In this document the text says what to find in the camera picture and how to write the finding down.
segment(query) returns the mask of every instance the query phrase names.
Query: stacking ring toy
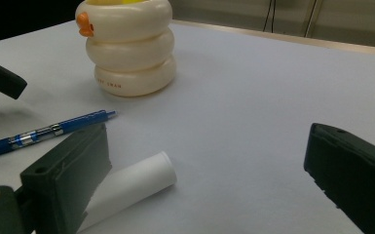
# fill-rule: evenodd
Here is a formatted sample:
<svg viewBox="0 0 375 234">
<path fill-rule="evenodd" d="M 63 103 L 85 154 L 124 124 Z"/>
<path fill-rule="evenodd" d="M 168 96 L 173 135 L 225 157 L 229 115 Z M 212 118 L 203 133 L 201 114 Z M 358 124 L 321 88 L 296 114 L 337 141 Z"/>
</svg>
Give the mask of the stacking ring toy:
<svg viewBox="0 0 375 234">
<path fill-rule="evenodd" d="M 166 30 L 172 18 L 168 0 L 146 0 L 129 4 L 122 1 L 84 1 L 75 18 L 86 37 L 102 42 L 128 42 L 154 37 Z"/>
<path fill-rule="evenodd" d="M 168 28 L 159 36 L 128 43 L 101 43 L 87 40 L 87 55 L 97 66 L 111 71 L 142 70 L 163 63 L 174 47 Z"/>
</svg>

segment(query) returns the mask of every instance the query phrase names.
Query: white table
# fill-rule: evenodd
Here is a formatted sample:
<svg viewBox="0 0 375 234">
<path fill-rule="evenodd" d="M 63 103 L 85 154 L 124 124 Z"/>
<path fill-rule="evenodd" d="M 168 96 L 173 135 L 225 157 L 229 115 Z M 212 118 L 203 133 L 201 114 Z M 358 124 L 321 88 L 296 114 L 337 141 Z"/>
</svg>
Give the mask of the white table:
<svg viewBox="0 0 375 234">
<path fill-rule="evenodd" d="M 146 97 L 114 97 L 93 76 L 74 21 L 0 41 L 0 65 L 28 82 L 0 94 L 0 138 L 99 109 L 125 168 L 160 151 L 178 182 L 85 231 L 358 234 L 303 170 L 323 123 L 375 144 L 375 55 L 173 23 L 176 78 Z M 0 156 L 0 185 L 66 136 Z"/>
</svg>

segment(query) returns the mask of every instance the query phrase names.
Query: rolled paper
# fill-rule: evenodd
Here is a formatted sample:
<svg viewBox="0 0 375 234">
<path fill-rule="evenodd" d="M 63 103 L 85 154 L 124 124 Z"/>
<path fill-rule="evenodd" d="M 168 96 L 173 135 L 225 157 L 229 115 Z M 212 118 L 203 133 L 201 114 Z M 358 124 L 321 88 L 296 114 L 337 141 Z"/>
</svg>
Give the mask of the rolled paper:
<svg viewBox="0 0 375 234">
<path fill-rule="evenodd" d="M 79 231 L 175 184 L 176 181 L 174 168 L 164 151 L 108 175 L 90 200 L 86 209 L 88 215 Z"/>
</svg>

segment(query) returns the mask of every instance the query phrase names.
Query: white stacked toy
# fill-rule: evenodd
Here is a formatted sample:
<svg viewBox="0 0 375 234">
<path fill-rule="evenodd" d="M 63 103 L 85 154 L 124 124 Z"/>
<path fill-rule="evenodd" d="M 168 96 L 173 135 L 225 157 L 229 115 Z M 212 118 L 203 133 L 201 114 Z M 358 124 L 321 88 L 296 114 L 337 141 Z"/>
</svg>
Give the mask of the white stacked toy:
<svg viewBox="0 0 375 234">
<path fill-rule="evenodd" d="M 99 86 L 121 97 L 147 95 L 175 76 L 168 0 L 86 0 L 75 13 Z"/>
</svg>

